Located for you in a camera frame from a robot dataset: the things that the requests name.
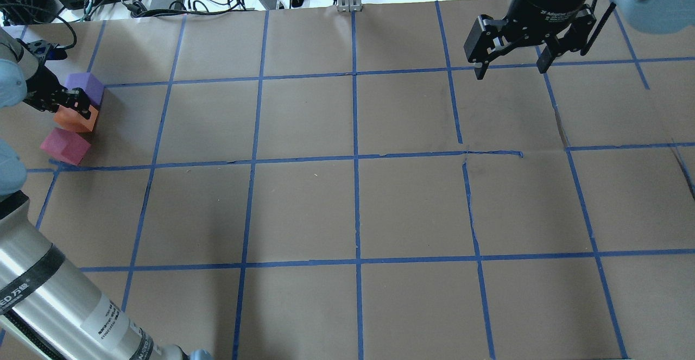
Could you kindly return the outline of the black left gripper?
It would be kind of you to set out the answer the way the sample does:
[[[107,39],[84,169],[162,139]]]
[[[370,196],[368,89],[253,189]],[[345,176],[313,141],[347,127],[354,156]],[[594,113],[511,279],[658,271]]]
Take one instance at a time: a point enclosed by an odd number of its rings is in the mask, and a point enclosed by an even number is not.
[[[34,62],[30,65],[27,79],[27,98],[24,102],[40,112],[59,113],[72,110],[84,119],[92,115],[91,100],[83,89],[68,90],[59,78],[46,66],[47,61],[64,60],[67,51],[56,43],[45,40],[25,43],[21,41],[22,61]]]

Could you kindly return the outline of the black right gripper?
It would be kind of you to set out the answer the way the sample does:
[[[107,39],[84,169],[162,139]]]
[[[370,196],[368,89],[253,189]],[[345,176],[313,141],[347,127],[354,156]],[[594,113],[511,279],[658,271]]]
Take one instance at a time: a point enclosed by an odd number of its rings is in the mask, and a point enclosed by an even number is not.
[[[464,53],[477,80],[482,80],[492,61],[520,46],[546,41],[536,61],[544,74],[559,56],[586,47],[596,24],[587,0],[511,0],[504,20],[479,15],[464,41]],[[558,34],[567,29],[562,38]]]

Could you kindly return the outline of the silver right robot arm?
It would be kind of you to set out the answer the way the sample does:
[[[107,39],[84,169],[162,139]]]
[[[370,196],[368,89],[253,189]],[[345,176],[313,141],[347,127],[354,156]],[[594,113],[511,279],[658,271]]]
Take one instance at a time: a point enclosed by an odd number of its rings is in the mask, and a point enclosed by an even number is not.
[[[568,52],[586,55],[616,9],[641,33],[671,34],[693,25],[693,4],[694,0],[511,0],[500,20],[477,16],[464,52],[482,80],[499,56],[544,45],[536,66],[546,73]]]

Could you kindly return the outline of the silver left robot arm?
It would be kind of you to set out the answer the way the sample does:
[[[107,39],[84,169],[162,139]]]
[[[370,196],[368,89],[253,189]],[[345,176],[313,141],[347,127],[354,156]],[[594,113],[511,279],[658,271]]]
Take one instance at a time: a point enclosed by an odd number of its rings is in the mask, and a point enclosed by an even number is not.
[[[40,112],[70,110],[87,122],[101,101],[97,80],[67,88],[45,65],[67,47],[25,43],[2,32],[2,107],[27,103]],[[27,168],[2,142],[2,328],[45,359],[211,359],[159,345],[28,219],[22,192]]]

